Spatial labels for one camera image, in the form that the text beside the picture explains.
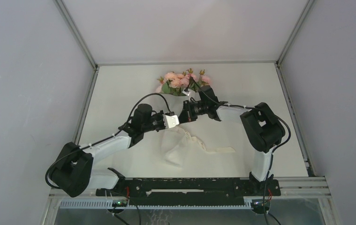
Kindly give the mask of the translucent white wrapping paper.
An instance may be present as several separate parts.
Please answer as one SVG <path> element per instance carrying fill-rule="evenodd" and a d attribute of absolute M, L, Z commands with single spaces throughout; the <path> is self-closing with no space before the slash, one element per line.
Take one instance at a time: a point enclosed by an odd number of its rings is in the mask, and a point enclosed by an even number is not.
<path fill-rule="evenodd" d="M 179 116 L 186 96 L 173 96 L 162 94 L 167 100 L 169 108 L 175 115 Z M 176 169 L 182 169 L 184 162 L 191 150 L 202 150 L 195 144 L 187 143 L 183 134 L 174 131 L 174 128 L 162 131 L 160 152 L 164 163 Z"/>

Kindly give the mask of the pink fake flower stem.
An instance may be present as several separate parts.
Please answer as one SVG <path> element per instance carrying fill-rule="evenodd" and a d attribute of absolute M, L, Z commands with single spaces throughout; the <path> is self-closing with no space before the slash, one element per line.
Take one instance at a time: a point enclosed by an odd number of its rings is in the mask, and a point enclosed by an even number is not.
<path fill-rule="evenodd" d="M 194 74 L 192 68 L 187 69 L 183 72 L 183 78 L 180 80 L 181 87 L 184 91 L 189 89 L 196 91 L 197 90 L 197 76 Z"/>
<path fill-rule="evenodd" d="M 182 91 L 188 86 L 188 79 L 184 74 L 169 72 L 164 76 L 157 78 L 159 85 L 155 92 L 160 94 L 169 94 L 173 96 L 183 96 Z"/>
<path fill-rule="evenodd" d="M 205 74 L 205 69 L 200 70 L 198 82 L 200 86 L 211 85 L 211 78 Z"/>

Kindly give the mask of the cream printed ribbon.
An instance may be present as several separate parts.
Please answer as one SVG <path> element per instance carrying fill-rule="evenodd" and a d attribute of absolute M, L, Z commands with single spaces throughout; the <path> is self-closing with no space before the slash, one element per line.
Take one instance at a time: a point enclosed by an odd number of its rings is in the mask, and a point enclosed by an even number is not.
<path fill-rule="evenodd" d="M 208 153 L 235 153 L 235 149 L 232 147 L 218 147 L 215 149 L 207 149 L 206 145 L 198 139 L 196 136 L 192 136 L 187 130 L 181 127 L 174 127 L 174 131 L 183 134 L 183 138 L 186 140 L 187 143 L 195 144 L 200 149 Z"/>

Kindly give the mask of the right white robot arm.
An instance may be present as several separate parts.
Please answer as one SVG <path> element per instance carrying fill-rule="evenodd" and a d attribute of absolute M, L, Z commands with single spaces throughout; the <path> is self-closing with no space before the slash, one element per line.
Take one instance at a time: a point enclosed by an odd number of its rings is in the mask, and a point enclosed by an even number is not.
<path fill-rule="evenodd" d="M 242 123 L 247 138 L 255 149 L 254 165 L 250 172 L 250 190 L 262 195 L 268 190 L 267 180 L 272 175 L 274 152 L 290 140 L 292 132 L 287 123 L 277 116 L 267 103 L 256 106 L 232 105 L 219 101 L 213 89 L 207 85 L 199 89 L 200 100 L 189 98 L 183 102 L 178 116 L 180 123 L 194 122 L 200 115 L 208 115 L 215 121 Z"/>

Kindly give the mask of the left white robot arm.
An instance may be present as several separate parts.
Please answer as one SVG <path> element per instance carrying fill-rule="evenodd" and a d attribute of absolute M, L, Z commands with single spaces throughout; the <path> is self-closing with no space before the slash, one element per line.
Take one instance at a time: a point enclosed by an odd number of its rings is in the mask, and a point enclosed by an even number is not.
<path fill-rule="evenodd" d="M 81 147 L 73 142 L 65 144 L 55 162 L 47 169 L 45 181 L 70 197 L 77 197 L 88 187 L 107 188 L 113 195 L 125 191 L 125 182 L 111 171 L 98 173 L 93 166 L 106 157 L 133 147 L 144 134 L 166 129 L 163 111 L 154 113 L 149 104 L 140 104 L 118 132 L 108 138 Z"/>

